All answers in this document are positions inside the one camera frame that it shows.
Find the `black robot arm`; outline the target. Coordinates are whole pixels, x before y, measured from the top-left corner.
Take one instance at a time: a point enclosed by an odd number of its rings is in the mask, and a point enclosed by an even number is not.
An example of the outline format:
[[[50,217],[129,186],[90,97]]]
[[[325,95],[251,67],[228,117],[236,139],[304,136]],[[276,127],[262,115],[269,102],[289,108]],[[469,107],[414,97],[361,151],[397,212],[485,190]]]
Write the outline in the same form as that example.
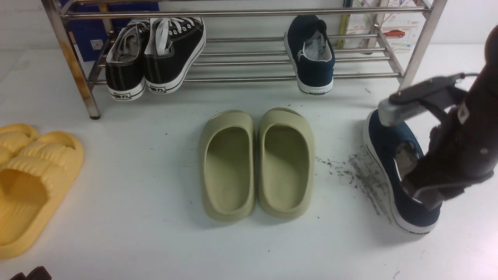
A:
[[[493,176],[497,165],[497,28],[484,47],[485,64],[468,91],[458,78],[435,77],[391,97],[399,105],[417,102],[440,124],[430,131],[427,154],[402,179],[406,194],[428,210]]]

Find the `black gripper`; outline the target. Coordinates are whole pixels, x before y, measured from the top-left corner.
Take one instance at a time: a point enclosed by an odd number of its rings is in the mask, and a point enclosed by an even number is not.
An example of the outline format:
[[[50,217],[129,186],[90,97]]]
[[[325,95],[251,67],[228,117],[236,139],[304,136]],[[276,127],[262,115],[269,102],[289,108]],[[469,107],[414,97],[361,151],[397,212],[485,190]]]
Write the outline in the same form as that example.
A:
[[[471,91],[430,133],[429,151],[402,179],[427,210],[493,176],[497,165],[497,94]]]

